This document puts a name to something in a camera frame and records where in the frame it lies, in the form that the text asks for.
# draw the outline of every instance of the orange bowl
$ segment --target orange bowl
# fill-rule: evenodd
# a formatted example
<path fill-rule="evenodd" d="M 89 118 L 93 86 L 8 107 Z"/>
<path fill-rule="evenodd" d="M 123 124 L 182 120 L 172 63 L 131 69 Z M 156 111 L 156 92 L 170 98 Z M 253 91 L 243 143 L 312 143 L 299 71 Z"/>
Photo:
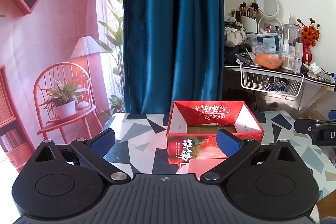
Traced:
<path fill-rule="evenodd" d="M 268 54 L 259 54 L 255 57 L 255 62 L 268 69 L 277 69 L 281 66 L 282 60 Z"/>

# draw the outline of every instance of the round mirror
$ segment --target round mirror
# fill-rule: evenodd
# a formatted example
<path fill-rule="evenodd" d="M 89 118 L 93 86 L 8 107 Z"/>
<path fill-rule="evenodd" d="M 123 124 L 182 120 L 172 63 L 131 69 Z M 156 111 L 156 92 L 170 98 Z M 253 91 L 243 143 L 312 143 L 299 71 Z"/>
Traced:
<path fill-rule="evenodd" d="M 279 4 L 276 0 L 255 0 L 259 11 L 265 18 L 275 18 L 279 11 Z"/>

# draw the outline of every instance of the lampshade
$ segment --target lampshade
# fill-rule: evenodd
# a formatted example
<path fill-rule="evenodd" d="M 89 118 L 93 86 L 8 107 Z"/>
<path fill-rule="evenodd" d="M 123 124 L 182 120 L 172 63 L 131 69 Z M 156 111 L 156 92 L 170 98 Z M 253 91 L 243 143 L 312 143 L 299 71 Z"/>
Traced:
<path fill-rule="evenodd" d="M 90 55 L 94 53 L 105 52 L 105 50 L 91 37 L 81 37 L 75 49 L 72 52 L 71 58 Z"/>

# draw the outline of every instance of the open box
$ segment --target open box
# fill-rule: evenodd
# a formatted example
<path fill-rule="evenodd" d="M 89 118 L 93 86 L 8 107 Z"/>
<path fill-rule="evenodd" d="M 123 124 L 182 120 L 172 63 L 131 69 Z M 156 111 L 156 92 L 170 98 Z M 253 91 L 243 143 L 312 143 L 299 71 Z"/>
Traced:
<path fill-rule="evenodd" d="M 167 128 L 170 164 L 190 159 L 225 159 L 217 147 L 219 129 L 259 142 L 264 130 L 244 102 L 174 101 Z"/>

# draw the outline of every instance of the white floor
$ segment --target white floor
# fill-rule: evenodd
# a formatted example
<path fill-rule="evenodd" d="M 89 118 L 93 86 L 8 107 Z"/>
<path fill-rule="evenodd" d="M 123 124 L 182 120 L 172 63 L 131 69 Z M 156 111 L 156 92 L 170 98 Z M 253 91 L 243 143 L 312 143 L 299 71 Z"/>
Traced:
<path fill-rule="evenodd" d="M 0 223 L 12 224 L 20 217 L 12 199 L 12 185 L 18 175 L 5 152 L 0 149 Z"/>

